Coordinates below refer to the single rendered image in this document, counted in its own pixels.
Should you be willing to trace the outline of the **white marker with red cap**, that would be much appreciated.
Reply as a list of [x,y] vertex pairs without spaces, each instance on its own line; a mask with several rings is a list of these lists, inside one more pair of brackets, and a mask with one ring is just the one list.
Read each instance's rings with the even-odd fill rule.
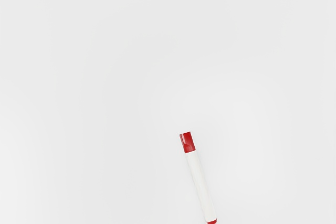
[[208,192],[205,176],[191,132],[180,134],[180,140],[190,168],[205,222],[206,224],[217,224],[217,215]]

